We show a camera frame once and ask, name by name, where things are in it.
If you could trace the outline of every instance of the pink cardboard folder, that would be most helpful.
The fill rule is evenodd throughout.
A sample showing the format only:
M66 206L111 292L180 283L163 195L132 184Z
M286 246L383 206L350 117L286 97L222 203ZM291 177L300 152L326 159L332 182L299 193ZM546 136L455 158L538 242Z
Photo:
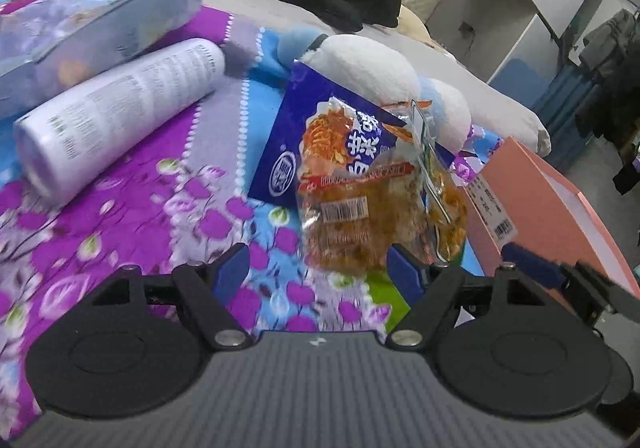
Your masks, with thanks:
M555 262L590 264L640 297L631 269L584 195L515 139L505 141L463 192L469 242L486 274L500 265L502 246L516 242Z

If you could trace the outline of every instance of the stuffed animal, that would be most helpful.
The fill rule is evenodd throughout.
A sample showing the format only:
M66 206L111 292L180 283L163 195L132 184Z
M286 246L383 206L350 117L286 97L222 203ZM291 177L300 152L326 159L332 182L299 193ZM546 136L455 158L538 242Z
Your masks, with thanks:
M471 114L462 93L439 80L420 78L402 54L375 40L298 28L280 38L278 60L286 68L300 60L378 106L432 101L436 141L452 154L460 152L468 137Z

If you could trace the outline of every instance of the floor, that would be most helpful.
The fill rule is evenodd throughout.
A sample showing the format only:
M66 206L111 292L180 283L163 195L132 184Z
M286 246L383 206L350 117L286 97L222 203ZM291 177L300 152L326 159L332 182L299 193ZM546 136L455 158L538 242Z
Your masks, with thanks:
M611 179L621 167L615 147L602 138L593 139L564 176L587 197L633 269L640 265L640 184L620 195Z

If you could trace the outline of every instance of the purple snack bag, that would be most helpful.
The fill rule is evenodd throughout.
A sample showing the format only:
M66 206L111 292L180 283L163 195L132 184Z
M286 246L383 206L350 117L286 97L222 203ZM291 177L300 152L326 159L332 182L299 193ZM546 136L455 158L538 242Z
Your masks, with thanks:
M407 142L412 140L411 129L403 128L405 122L302 62L296 62L291 68L287 91L258 163L249 197L285 208L297 208L296 188L300 176L303 173L332 173L306 171L306 159L303 169L303 141L312 131L314 120L324 118L327 122L333 118L335 122L340 117L352 120L353 124L341 132L340 143L332 142L331 159L324 159L333 168L342 168L346 174L364 174L382 153L396 147L399 138Z

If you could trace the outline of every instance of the silver screw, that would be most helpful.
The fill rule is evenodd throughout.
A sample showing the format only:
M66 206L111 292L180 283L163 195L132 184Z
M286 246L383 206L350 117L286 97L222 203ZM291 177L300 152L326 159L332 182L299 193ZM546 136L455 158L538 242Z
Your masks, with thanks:
M216 343L223 347L239 347L244 343L246 336L243 332L226 329L216 334Z
M422 342L422 335L418 331L405 329L394 332L391 341L400 347L415 347Z

